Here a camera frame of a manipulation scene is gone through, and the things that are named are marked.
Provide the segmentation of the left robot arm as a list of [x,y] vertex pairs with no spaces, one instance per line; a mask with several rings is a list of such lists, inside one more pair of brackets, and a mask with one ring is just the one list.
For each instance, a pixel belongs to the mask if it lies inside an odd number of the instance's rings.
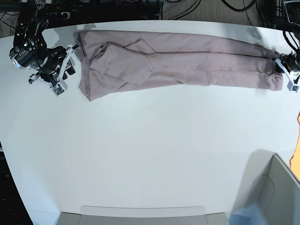
[[279,8],[283,17],[283,36],[291,47],[289,54],[280,56],[281,63],[288,72],[300,71],[300,1],[283,0]]

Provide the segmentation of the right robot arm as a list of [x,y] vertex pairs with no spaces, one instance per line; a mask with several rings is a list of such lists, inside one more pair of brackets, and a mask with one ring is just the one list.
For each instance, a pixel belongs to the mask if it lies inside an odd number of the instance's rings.
[[9,57],[21,69],[34,69],[43,76],[49,75],[55,79],[67,57],[67,49],[62,46],[47,47],[42,32],[49,21],[45,0],[28,0],[23,3]]

